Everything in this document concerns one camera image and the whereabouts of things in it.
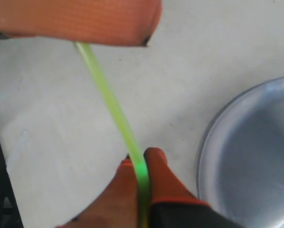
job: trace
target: green plastic strip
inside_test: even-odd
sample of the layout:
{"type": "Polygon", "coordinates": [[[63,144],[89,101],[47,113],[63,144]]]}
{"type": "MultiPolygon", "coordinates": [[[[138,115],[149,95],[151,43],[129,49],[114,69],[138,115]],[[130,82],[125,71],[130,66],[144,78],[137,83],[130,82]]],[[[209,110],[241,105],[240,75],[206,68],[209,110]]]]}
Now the green plastic strip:
{"type": "Polygon", "coordinates": [[[109,86],[109,83],[89,44],[76,42],[75,46],[85,61],[90,75],[100,91],[102,98],[128,148],[129,156],[132,160],[138,181],[139,225],[140,228],[147,228],[150,203],[150,182],[142,150],[140,149],[122,108],[109,86]]]}

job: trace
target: silver bowl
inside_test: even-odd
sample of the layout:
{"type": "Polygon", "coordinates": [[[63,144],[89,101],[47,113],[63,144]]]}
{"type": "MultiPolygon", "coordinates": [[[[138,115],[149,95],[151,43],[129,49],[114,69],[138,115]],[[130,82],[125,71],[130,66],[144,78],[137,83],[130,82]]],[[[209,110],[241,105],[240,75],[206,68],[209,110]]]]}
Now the silver bowl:
{"type": "Polygon", "coordinates": [[[198,195],[247,228],[284,228],[284,77],[228,103],[200,147],[198,195]]]}

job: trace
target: concrete floor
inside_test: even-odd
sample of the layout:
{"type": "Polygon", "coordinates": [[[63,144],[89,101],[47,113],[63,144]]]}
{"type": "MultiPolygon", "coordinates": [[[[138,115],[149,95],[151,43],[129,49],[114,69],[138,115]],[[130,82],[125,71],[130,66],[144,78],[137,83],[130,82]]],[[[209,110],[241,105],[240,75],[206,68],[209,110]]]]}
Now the concrete floor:
{"type": "MultiPolygon", "coordinates": [[[[284,76],[284,0],[165,0],[149,48],[96,46],[145,149],[196,193],[196,158],[230,99],[284,76]]],[[[70,42],[0,41],[0,142],[25,227],[63,224],[113,177],[125,145],[70,42]]]]}

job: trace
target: white floor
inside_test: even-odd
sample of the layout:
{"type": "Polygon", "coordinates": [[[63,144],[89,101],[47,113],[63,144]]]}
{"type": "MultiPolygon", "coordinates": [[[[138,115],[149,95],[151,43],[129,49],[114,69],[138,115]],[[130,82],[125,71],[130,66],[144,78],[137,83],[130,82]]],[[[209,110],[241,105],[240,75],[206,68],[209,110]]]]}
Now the white floor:
{"type": "MultiPolygon", "coordinates": [[[[149,48],[95,50],[141,146],[196,193],[211,118],[284,76],[284,0],[165,0],[149,48]]],[[[80,212],[127,153],[73,45],[47,38],[0,41],[0,142],[27,228],[80,212]]]]}

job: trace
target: green tube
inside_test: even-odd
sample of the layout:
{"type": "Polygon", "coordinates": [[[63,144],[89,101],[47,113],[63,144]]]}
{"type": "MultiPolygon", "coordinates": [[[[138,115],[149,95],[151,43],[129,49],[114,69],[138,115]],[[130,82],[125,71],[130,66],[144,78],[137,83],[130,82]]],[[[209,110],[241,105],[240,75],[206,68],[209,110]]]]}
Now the green tube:
{"type": "Polygon", "coordinates": [[[101,93],[103,101],[128,148],[138,181],[139,227],[147,228],[150,204],[150,181],[142,150],[89,44],[76,42],[75,46],[81,54],[91,78],[94,80],[96,87],[101,93]]]}

